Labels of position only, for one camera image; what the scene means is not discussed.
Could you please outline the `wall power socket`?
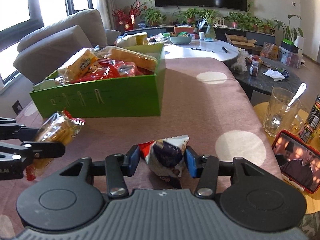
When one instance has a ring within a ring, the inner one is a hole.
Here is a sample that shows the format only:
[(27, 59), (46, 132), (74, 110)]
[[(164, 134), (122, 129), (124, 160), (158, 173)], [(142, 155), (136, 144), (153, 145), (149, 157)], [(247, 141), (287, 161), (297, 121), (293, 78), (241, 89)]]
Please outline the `wall power socket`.
[(18, 115), (22, 110), (23, 107), (20, 104), (20, 102), (17, 100), (13, 105), (12, 105), (12, 109), (15, 112), (16, 115)]

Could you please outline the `beige sofa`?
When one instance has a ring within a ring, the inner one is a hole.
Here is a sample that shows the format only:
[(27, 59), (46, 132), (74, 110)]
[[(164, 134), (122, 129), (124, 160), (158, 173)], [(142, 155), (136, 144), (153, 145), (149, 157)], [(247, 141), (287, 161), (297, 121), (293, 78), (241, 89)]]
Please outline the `beige sofa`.
[(87, 9), (22, 38), (13, 66), (37, 84), (83, 48), (113, 45), (121, 32), (104, 28), (100, 12)]

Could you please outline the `light blue snack bowl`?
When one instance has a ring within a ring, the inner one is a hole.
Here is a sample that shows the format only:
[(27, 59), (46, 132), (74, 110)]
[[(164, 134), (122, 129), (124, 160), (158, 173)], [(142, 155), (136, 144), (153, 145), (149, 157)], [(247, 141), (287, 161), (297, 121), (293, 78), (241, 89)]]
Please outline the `light blue snack bowl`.
[(179, 44), (189, 44), (192, 41), (192, 36), (180, 35), (180, 36), (170, 36), (170, 42), (175, 45)]

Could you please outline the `clear bag of bread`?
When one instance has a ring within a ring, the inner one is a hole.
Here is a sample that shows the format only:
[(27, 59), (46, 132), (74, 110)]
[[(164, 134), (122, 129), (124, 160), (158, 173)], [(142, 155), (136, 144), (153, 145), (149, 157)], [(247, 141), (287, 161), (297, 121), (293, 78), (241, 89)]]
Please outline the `clear bag of bread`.
[(99, 51), (98, 56), (112, 60), (133, 62), (137, 67), (151, 72), (156, 70), (158, 64), (157, 59), (153, 56), (116, 46), (106, 46)]

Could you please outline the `yellow canister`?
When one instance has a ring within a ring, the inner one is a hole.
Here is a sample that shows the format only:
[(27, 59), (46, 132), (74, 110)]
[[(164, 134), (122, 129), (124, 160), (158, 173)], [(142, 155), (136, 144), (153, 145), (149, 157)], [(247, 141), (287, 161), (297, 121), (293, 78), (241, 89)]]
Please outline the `yellow canister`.
[(142, 46), (142, 45), (148, 44), (148, 33), (147, 32), (136, 33), (134, 36), (135, 36), (137, 46)]

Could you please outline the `orange bread packet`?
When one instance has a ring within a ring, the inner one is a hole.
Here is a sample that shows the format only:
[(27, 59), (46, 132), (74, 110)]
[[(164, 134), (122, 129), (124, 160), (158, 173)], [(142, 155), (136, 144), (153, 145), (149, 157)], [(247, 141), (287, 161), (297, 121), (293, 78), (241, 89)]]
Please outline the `orange bread packet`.
[(80, 49), (57, 70), (58, 74), (67, 82), (75, 81), (83, 77), (97, 59), (90, 49)]

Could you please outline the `white round coffee table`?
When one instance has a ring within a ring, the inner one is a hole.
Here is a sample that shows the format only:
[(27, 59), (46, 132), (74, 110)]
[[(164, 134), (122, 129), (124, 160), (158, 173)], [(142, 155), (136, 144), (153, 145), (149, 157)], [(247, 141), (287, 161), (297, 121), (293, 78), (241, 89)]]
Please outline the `white round coffee table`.
[(213, 58), (220, 62), (227, 62), (236, 59), (239, 55), (238, 49), (224, 41), (214, 40), (213, 42), (192, 40), (189, 44), (175, 45), (170, 42), (164, 43), (166, 59), (183, 59), (183, 58)]

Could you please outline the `drinking glass with spoon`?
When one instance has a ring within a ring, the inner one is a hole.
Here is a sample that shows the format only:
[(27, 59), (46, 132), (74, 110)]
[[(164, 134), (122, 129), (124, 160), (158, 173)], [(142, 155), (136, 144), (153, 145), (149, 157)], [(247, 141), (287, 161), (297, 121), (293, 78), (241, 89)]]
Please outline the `drinking glass with spoon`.
[(280, 87), (272, 89), (263, 120), (263, 128), (268, 135), (276, 137), (281, 130), (288, 129), (291, 126), (301, 108), (299, 98), (306, 88), (307, 85), (303, 82), (295, 93)]

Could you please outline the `glass vase with plant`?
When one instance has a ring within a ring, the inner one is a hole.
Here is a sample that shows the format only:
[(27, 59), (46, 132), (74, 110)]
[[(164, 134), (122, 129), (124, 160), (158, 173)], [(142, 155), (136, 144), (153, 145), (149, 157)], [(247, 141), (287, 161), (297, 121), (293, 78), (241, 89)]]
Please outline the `glass vase with plant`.
[(217, 11), (211, 9), (205, 9), (203, 13), (203, 18), (207, 24), (206, 38), (211, 38), (212, 40), (216, 38), (214, 23), (216, 20), (217, 13)]

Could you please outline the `red cased smartphone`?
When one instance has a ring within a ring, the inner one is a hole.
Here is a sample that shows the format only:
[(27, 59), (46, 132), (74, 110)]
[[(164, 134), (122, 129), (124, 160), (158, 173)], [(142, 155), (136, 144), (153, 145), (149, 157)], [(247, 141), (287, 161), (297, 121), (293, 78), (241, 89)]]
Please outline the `red cased smartphone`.
[(287, 181), (311, 194), (319, 189), (319, 152), (316, 149), (282, 130), (276, 136), (272, 150)]

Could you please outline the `shiny red snack bag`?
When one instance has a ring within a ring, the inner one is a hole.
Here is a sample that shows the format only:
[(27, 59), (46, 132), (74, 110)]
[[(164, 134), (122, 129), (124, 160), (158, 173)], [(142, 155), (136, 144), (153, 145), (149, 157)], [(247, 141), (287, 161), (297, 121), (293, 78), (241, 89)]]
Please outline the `shiny red snack bag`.
[(95, 80), (114, 79), (120, 77), (141, 76), (143, 73), (133, 62), (118, 60), (102, 60), (95, 62), (92, 66), (97, 66), (91, 73), (77, 78), (70, 83), (81, 83)]

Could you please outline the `black yellow drink can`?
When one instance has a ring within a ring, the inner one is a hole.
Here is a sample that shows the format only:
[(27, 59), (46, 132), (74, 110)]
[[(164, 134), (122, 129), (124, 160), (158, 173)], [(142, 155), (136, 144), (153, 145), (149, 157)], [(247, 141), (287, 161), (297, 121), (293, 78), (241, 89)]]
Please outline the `black yellow drink can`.
[(302, 130), (299, 132), (300, 138), (307, 144), (312, 141), (319, 129), (319, 107), (320, 98), (318, 95), (306, 121), (304, 122)]

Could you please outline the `green cardboard box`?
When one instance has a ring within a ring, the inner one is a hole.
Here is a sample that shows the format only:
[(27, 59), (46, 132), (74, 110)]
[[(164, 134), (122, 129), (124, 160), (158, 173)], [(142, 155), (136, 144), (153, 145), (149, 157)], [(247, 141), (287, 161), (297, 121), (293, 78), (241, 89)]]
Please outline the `green cardboard box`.
[(153, 44), (130, 50), (154, 56), (154, 74), (33, 90), (30, 96), (41, 116), (48, 118), (64, 109), (76, 118), (159, 116), (165, 77), (164, 47)]

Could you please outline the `dark round marble table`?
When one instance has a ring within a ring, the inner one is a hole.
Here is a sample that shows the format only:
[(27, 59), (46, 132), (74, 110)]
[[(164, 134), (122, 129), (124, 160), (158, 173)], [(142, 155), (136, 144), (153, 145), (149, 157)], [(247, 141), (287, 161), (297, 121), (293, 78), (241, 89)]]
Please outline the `dark round marble table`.
[(240, 86), (245, 91), (249, 99), (251, 99), (254, 91), (263, 93), (265, 95), (271, 95), (273, 87), (284, 88), (293, 93), (297, 91), (302, 81), (292, 71), (292, 67), (285, 66), (280, 61), (274, 61), (265, 57), (262, 57), (262, 62), (269, 63), (273, 68), (287, 70), (289, 72), (289, 76), (281, 81), (274, 81), (271, 77), (264, 74), (264, 72), (267, 71), (267, 67), (265, 65), (261, 66), (257, 76), (251, 76), (249, 74), (250, 65), (248, 64), (247, 72), (241, 74), (233, 73), (233, 75), (238, 83), (240, 83)]

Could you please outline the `cardboard box on console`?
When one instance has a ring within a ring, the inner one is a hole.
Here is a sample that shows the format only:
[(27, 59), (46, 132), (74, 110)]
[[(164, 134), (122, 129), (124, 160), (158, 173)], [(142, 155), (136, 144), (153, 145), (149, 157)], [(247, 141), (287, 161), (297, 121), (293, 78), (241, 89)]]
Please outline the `cardboard box on console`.
[(257, 42), (254, 39), (248, 40), (245, 36), (228, 35), (228, 34), (225, 34), (225, 36), (227, 39), (227, 43), (242, 49), (255, 48), (255, 43)]

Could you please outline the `yellow bread packet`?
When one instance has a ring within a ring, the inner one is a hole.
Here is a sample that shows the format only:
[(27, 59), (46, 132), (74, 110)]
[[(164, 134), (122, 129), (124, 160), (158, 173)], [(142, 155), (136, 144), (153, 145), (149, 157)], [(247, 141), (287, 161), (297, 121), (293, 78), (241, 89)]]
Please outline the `yellow bread packet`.
[[(82, 118), (73, 118), (67, 110), (54, 113), (38, 130), (35, 142), (61, 142), (68, 145), (81, 131), (86, 121)], [(26, 167), (25, 174), (28, 181), (35, 180), (42, 175), (53, 158), (34, 159)]]

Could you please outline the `small red white snack packet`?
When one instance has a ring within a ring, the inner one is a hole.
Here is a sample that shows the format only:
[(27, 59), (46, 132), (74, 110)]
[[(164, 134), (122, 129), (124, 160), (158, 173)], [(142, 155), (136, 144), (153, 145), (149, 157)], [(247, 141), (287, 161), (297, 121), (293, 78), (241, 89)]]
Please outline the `small red white snack packet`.
[(138, 144), (140, 155), (149, 169), (164, 181), (179, 181), (184, 168), (188, 135), (158, 139)]

